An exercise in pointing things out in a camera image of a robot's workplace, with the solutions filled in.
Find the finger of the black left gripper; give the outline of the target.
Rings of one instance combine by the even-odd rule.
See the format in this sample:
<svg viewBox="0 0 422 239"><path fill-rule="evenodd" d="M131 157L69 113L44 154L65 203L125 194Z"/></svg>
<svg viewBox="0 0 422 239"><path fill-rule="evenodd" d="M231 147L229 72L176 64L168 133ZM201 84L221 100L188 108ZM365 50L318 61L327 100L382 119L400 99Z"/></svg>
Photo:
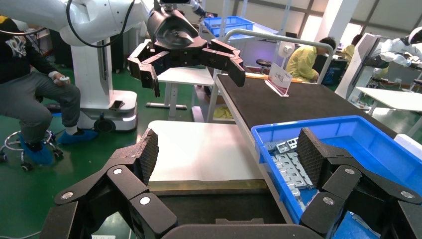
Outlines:
<svg viewBox="0 0 422 239"><path fill-rule="evenodd" d="M239 54L240 50L213 39L201 51L201 64L227 72L238 87L243 87L246 72Z"/></svg>
<svg viewBox="0 0 422 239"><path fill-rule="evenodd" d="M141 81L143 88L152 89L160 97L158 75L164 72L163 54L157 53L150 39L138 45L128 57L130 75Z"/></svg>

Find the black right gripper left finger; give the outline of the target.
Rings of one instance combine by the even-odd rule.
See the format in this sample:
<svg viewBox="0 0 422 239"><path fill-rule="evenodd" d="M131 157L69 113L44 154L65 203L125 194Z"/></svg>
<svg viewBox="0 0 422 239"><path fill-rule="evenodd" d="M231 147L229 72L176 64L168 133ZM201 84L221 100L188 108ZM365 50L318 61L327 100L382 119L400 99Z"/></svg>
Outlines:
<svg viewBox="0 0 422 239"><path fill-rule="evenodd" d="M99 171L55 196L40 237L90 239L119 213L139 238L162 238L177 217L148 188L158 152L158 135L150 128L140 142L117 149Z"/></svg>

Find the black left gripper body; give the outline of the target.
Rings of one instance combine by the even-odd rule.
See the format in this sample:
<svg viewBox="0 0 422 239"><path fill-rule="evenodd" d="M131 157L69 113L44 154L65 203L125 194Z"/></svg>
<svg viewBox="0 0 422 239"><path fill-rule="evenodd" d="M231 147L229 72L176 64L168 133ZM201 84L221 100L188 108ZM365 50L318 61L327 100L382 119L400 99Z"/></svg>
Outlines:
<svg viewBox="0 0 422 239"><path fill-rule="evenodd" d="M208 42L179 10L152 12L148 23L155 55L146 59L151 66L210 66Z"/></svg>

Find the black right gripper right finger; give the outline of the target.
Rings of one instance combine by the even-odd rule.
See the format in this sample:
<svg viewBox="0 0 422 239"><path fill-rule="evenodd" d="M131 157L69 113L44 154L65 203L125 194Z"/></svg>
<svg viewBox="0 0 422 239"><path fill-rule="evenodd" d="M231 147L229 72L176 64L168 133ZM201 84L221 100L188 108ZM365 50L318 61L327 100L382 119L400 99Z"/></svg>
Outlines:
<svg viewBox="0 0 422 239"><path fill-rule="evenodd" d="M367 170L346 149L321 142L307 127L299 133L297 154L317 189L301 215L302 226L329 239L352 212L383 239L421 238L417 192Z"/></svg>

